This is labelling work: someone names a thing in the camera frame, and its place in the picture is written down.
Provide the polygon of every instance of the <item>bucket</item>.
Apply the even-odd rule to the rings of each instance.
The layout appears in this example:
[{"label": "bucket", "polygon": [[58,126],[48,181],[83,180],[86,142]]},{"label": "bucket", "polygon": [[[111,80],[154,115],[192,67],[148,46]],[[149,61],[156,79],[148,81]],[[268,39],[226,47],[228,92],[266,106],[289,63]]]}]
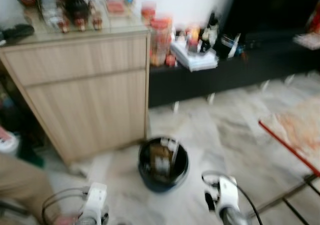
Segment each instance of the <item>bucket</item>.
[{"label": "bucket", "polygon": [[174,139],[168,137],[157,137],[148,140],[140,147],[139,152],[139,164],[138,169],[142,177],[144,184],[153,192],[164,193],[170,189],[181,185],[187,178],[187,173],[189,169],[189,159],[186,150],[178,142],[178,151],[176,154],[176,159],[170,176],[166,181],[158,180],[153,177],[149,171],[145,169],[146,165],[150,164],[150,147],[152,145],[159,145],[162,139],[168,139],[176,142]]}]

